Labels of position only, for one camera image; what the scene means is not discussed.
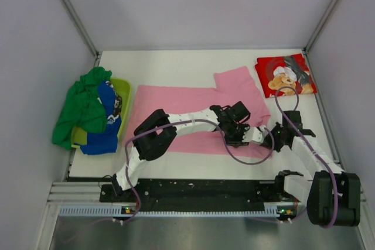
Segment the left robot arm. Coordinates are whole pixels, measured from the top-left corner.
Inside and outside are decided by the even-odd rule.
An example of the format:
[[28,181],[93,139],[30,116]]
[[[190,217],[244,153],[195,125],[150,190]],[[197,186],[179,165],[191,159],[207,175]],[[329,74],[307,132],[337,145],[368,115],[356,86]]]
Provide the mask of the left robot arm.
[[250,126],[246,121],[250,116],[241,101],[233,106],[212,105],[185,114],[167,114],[163,109],[155,110],[124,144],[125,163],[111,178],[113,195],[120,201],[129,200],[146,164],[163,156],[179,136],[219,132],[226,146],[248,145]]

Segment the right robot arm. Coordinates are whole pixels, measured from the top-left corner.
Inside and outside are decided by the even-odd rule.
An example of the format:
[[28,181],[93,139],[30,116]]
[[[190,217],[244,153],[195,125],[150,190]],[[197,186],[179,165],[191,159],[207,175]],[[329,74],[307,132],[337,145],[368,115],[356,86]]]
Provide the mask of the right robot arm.
[[360,179],[345,172],[319,146],[316,135],[303,128],[297,110],[282,112],[265,137],[265,146],[280,152],[285,146],[299,157],[308,174],[283,170],[275,177],[273,192],[277,199],[298,200],[311,223],[321,227],[356,227],[360,222]]

